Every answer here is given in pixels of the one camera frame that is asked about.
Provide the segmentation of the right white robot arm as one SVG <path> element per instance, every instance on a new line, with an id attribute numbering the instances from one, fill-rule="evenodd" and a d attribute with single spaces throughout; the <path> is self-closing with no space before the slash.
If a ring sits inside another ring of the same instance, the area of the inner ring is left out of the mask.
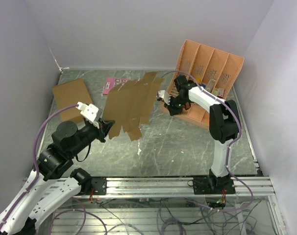
<path id="1" fill-rule="evenodd" d="M 164 102 L 164 107 L 171 116 L 183 114 L 187 105 L 197 104 L 209 113 L 209 132 L 214 139 L 214 159 L 211 173 L 215 176 L 208 181 L 209 190 L 220 193 L 225 188 L 225 182 L 221 177 L 230 173 L 229 157 L 231 147 L 241 136 L 241 124 L 238 108 L 233 100 L 224 100 L 208 92 L 195 80 L 191 81 L 184 75 L 175 80 L 178 95 L 171 96 L 166 90 L 160 90 L 158 100 Z"/>

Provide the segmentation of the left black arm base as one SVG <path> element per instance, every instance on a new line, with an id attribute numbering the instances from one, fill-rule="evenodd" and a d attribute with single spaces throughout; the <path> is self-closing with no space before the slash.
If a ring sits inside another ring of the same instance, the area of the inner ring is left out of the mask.
<path id="1" fill-rule="evenodd" d="M 107 179 L 105 177 L 93 177 L 91 179 L 91 194 L 105 195 L 107 191 Z"/>

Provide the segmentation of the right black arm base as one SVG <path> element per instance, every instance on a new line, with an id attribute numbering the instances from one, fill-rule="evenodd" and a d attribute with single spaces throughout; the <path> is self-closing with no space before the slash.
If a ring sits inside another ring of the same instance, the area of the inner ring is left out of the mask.
<path id="1" fill-rule="evenodd" d="M 234 194 L 234 182 L 229 176 L 199 176 L 194 177 L 187 182 L 187 185 L 193 188 L 194 195 L 205 194 Z"/>

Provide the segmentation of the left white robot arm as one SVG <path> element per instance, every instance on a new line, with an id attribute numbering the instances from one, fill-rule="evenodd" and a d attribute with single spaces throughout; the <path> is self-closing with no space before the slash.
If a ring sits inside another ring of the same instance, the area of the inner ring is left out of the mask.
<path id="1" fill-rule="evenodd" d="M 94 140 L 105 142 L 114 121 L 99 119 L 99 127 L 85 120 L 83 128 L 76 123 L 64 121 L 52 134 L 53 142 L 38 160 L 39 171 L 31 171 L 26 184 L 18 195 L 25 197 L 18 202 L 9 216 L 9 206 L 0 214 L 0 235 L 33 235 L 46 218 L 72 196 L 87 194 L 92 188 L 92 177 L 82 168 L 75 169 L 57 189 L 45 195 L 50 186 L 57 183 L 73 165 L 73 158 Z"/>

